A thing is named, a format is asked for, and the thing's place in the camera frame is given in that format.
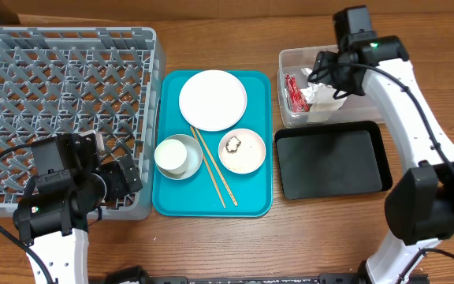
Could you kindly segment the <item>white napkin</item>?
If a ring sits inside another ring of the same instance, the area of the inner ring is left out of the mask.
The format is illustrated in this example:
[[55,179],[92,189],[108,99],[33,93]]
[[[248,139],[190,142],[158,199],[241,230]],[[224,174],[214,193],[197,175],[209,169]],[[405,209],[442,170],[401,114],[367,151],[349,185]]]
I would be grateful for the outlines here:
[[308,83],[307,87],[301,88],[300,91],[309,106],[310,112],[338,110],[347,99],[346,97],[335,99],[333,95],[336,89],[323,83]]

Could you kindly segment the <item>red snack wrapper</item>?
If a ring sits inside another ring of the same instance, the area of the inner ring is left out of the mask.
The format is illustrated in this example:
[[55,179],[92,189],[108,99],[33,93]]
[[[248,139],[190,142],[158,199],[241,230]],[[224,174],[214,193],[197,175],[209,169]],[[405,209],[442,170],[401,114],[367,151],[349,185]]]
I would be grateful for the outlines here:
[[294,113],[308,112],[310,110],[310,106],[308,105],[305,96],[298,88],[296,78],[289,74],[286,74],[285,87],[288,93],[288,101],[292,109],[292,112]]

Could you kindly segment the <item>white paper cup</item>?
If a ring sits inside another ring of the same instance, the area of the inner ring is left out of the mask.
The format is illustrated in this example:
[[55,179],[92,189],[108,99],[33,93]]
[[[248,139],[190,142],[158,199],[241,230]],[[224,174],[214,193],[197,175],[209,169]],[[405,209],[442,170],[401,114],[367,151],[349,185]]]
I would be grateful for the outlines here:
[[182,174],[186,168],[188,153],[182,142],[167,139],[156,147],[154,159],[161,169],[171,174]]

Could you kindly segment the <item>grey shallow bowl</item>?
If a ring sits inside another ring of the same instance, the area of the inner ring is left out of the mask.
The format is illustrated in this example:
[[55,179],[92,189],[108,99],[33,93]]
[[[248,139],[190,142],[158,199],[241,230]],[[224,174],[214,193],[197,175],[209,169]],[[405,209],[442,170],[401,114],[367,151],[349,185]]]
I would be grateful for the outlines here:
[[172,179],[172,180],[184,180],[184,179],[190,178],[192,175],[194,175],[197,172],[197,170],[200,168],[202,161],[203,161],[203,151],[199,147],[199,143],[196,142],[196,140],[192,136],[185,135],[185,134],[172,135],[164,140],[167,140],[167,139],[179,140],[186,147],[187,153],[188,153],[186,168],[182,174],[171,174],[171,173],[161,169],[155,162],[158,170],[164,176],[166,176],[167,178]]

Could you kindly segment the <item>brown food chunk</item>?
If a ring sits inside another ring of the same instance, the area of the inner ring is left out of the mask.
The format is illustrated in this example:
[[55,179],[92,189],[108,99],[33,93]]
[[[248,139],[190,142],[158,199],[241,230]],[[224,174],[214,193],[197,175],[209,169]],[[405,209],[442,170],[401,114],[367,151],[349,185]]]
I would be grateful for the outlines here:
[[225,149],[228,153],[236,153],[240,145],[241,141],[236,136],[232,136],[226,143]]

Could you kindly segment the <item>pile of white rice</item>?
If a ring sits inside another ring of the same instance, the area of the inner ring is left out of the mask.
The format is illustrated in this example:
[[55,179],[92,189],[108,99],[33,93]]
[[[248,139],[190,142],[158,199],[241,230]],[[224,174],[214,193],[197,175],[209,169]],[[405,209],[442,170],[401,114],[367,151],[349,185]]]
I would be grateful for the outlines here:
[[224,166],[236,173],[248,173],[256,169],[260,153],[255,147],[239,146],[236,153],[228,153],[226,149],[222,152],[221,160]]

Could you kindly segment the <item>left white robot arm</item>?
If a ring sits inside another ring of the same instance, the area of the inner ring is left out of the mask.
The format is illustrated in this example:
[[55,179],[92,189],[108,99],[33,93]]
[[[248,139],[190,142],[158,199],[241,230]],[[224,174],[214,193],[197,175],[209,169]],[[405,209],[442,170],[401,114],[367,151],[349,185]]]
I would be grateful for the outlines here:
[[31,249],[37,283],[86,283],[88,214],[143,187],[131,156],[103,164],[103,150],[95,130],[31,145],[37,174],[26,185],[13,223]]

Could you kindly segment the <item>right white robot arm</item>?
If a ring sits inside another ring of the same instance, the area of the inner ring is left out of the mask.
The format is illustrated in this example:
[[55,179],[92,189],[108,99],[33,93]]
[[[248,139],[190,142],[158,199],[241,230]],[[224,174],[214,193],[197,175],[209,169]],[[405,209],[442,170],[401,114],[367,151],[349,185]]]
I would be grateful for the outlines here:
[[454,234],[454,143],[421,93],[397,36],[380,37],[365,6],[335,13],[333,26],[338,50],[319,53],[307,79],[331,85],[335,99],[371,99],[404,172],[385,198],[388,233],[354,282],[408,283],[418,263]]

